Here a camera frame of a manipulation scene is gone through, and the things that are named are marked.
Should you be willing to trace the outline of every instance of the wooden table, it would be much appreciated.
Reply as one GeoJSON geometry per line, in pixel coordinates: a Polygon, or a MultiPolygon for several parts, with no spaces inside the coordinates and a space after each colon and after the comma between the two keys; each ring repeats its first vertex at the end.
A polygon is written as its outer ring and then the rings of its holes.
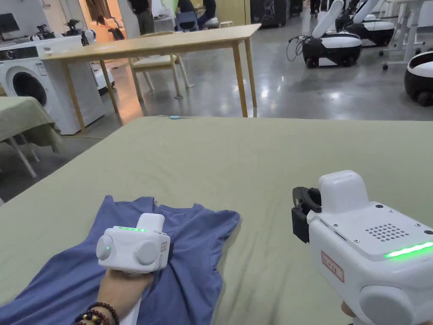
{"type": "Polygon", "coordinates": [[[102,71],[107,82],[108,92],[114,106],[114,110],[118,113],[116,99],[114,97],[111,83],[108,79],[105,60],[134,58],[145,55],[167,55],[172,53],[205,51],[211,49],[232,48],[235,60],[236,76],[239,87],[239,97],[241,100],[242,116],[248,117],[245,89],[243,84],[241,58],[239,53],[239,44],[245,42],[246,57],[248,62],[249,80],[251,85],[252,103],[257,107],[255,96],[254,72],[252,68],[252,55],[250,37],[260,27],[261,24],[236,26],[223,29],[211,29],[201,32],[191,33],[176,33],[173,35],[164,35],[157,37],[145,37],[137,39],[126,39],[116,41],[109,44],[93,44],[83,48],[56,53],[49,57],[41,57],[42,60],[59,60],[62,63],[63,70],[71,93],[72,103],[75,107],[78,122],[81,126],[81,131],[85,130],[83,117],[78,105],[77,96],[75,94],[74,84],[69,72],[68,63],[82,61],[99,61],[102,71]]]}

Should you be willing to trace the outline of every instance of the sticker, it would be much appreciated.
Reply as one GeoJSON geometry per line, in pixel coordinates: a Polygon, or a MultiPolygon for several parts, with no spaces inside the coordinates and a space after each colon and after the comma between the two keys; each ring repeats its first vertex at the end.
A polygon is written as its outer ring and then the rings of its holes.
{"type": "Polygon", "coordinates": [[[344,271],[341,267],[338,266],[328,255],[322,252],[322,263],[331,270],[332,273],[336,275],[337,278],[340,279],[341,282],[344,282],[344,271]]]}
{"type": "Polygon", "coordinates": [[[43,63],[36,63],[36,67],[38,68],[39,74],[41,76],[47,75],[47,70],[45,69],[43,63]]]}

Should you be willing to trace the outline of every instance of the blue object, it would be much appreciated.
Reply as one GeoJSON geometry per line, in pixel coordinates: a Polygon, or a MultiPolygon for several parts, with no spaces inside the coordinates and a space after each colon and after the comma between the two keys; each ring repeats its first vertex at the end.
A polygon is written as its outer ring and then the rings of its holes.
{"type": "Polygon", "coordinates": [[[210,324],[223,281],[217,271],[224,241],[239,222],[234,211],[157,206],[152,197],[114,202],[105,197],[88,237],[52,257],[27,288],[0,308],[0,324],[72,324],[97,297],[105,269],[96,244],[105,229],[135,227],[142,213],[164,215],[173,257],[143,295],[137,324],[210,324]]]}
{"type": "Polygon", "coordinates": [[[198,31],[197,14],[195,12],[178,13],[176,15],[176,26],[179,32],[198,31]],[[181,27],[184,23],[194,23],[193,27],[185,29],[181,27]]]}

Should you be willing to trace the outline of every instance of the gray round button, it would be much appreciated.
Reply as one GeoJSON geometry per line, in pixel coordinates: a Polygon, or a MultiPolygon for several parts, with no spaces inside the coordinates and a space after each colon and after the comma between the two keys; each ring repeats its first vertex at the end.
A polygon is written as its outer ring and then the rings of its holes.
{"type": "Polygon", "coordinates": [[[103,235],[98,240],[96,245],[96,256],[100,260],[106,260],[111,254],[111,248],[113,247],[113,239],[111,236],[103,235]]]}
{"type": "Polygon", "coordinates": [[[140,264],[150,265],[158,256],[158,248],[151,240],[144,240],[135,251],[135,257],[140,264]]]}

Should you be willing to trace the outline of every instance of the black cabinet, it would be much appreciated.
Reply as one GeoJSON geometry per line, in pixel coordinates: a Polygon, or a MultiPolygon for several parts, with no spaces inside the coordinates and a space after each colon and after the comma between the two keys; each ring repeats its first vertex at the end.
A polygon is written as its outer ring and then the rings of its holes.
{"type": "Polygon", "coordinates": [[[289,19],[290,0],[250,0],[251,24],[284,26],[289,19]]]}

